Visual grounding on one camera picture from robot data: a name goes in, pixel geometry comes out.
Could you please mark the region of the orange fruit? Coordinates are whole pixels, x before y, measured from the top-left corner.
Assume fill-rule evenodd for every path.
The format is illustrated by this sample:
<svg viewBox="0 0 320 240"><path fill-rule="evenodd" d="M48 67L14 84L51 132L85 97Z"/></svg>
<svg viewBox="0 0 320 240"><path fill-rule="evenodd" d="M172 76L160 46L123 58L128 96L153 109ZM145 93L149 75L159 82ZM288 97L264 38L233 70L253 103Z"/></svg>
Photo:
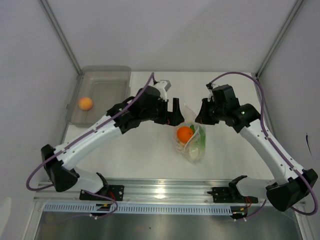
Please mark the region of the orange fruit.
<svg viewBox="0 0 320 240"><path fill-rule="evenodd" d="M188 126L182 126L176 131L177 139L184 144L186 144L193 135L194 131Z"/></svg>

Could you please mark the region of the clear zip top bag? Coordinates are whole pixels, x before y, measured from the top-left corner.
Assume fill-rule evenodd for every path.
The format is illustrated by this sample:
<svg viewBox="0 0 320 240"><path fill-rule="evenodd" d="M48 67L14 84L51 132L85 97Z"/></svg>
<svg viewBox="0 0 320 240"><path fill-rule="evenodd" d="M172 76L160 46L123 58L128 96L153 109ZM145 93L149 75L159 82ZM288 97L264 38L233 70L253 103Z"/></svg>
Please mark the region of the clear zip top bag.
<svg viewBox="0 0 320 240"><path fill-rule="evenodd" d="M186 105L181 110L184 122L175 127L175 149L191 164L199 164L206 150L206 128L195 122L196 114Z"/></svg>

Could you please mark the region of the green plastic lettuce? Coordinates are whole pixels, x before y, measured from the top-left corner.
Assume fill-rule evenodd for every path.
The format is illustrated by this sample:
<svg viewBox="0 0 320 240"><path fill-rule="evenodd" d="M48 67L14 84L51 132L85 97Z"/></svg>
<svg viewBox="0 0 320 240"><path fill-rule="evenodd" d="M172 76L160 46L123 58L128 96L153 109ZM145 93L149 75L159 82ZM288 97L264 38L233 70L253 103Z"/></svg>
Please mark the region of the green plastic lettuce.
<svg viewBox="0 0 320 240"><path fill-rule="evenodd" d="M201 162L205 155L206 130L199 124L191 124L190 128L192 128L194 134L186 145L186 157L191 163L196 164Z"/></svg>

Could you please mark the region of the peach fruit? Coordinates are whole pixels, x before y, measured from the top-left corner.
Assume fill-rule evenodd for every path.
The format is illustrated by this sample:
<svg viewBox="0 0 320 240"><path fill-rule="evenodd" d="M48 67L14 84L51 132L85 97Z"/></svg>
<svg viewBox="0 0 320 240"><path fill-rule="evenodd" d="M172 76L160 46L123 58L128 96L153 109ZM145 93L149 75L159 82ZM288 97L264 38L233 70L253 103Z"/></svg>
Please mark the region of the peach fruit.
<svg viewBox="0 0 320 240"><path fill-rule="evenodd" d="M92 107L93 107L93 101L91 98L89 97L82 97L79 101L78 101L78 107L82 110L82 111L89 111Z"/></svg>

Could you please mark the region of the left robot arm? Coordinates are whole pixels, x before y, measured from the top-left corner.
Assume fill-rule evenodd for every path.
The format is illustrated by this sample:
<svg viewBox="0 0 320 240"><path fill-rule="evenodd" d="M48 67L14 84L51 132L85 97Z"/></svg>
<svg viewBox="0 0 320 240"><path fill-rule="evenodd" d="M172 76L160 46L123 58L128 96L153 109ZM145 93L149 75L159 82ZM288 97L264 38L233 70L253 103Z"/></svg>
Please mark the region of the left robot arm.
<svg viewBox="0 0 320 240"><path fill-rule="evenodd" d="M173 99L172 111L168 111L168 100L159 88L141 88L136 96L115 104L77 138L56 147L49 144L42 147L44 169L58 193L76 188L85 193L91 192L97 200L103 200L109 193L107 180L99 172L90 173L77 168L80 161L105 141L122 136L142 122L152 121L175 127L184 120L178 98Z"/></svg>

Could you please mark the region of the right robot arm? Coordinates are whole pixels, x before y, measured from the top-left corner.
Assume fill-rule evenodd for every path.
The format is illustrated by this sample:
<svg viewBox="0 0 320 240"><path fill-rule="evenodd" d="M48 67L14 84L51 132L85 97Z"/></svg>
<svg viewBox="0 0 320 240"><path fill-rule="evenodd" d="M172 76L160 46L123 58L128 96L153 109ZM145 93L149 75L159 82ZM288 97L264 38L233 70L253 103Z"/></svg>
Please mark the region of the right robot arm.
<svg viewBox="0 0 320 240"><path fill-rule="evenodd" d="M241 105L233 88L224 84L206 85L210 95L202 99L196 123L216 125L225 122L240 134L259 154L273 179L255 179L241 175L229 182L228 196L234 202L245 197L268 200L285 212L311 193L318 175L296 162L265 127L263 116L250 103Z"/></svg>

